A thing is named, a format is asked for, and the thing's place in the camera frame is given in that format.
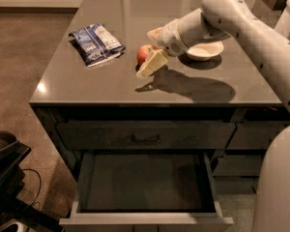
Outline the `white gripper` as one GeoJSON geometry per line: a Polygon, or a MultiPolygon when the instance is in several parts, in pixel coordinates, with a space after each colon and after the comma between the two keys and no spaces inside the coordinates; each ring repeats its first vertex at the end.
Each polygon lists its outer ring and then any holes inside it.
{"type": "Polygon", "coordinates": [[[189,48],[186,43],[186,31],[181,19],[176,18],[147,33],[147,37],[158,42],[163,49],[152,50],[140,66],[136,76],[140,79],[147,78],[167,63],[168,55],[177,57],[184,54],[189,48]]]}

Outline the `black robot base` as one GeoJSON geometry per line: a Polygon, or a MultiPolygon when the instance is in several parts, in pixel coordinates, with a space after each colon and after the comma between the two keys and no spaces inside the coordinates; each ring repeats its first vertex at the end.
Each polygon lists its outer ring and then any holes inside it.
{"type": "Polygon", "coordinates": [[[29,227],[41,225],[51,232],[64,232],[58,220],[16,198],[23,188],[24,178],[19,165],[30,152],[31,148],[12,133],[0,130],[0,225],[9,218],[19,218],[29,227]]]}

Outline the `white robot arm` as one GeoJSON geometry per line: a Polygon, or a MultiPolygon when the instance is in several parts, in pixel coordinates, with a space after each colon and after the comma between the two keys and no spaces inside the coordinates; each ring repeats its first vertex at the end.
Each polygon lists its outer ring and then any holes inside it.
{"type": "MultiPolygon", "coordinates": [[[[136,76],[146,78],[200,43],[230,36],[262,74],[290,113],[290,41],[256,18],[244,0],[202,0],[201,7],[148,37],[158,45],[136,76]]],[[[263,159],[251,232],[290,232],[290,126],[273,140],[263,159]]]]}

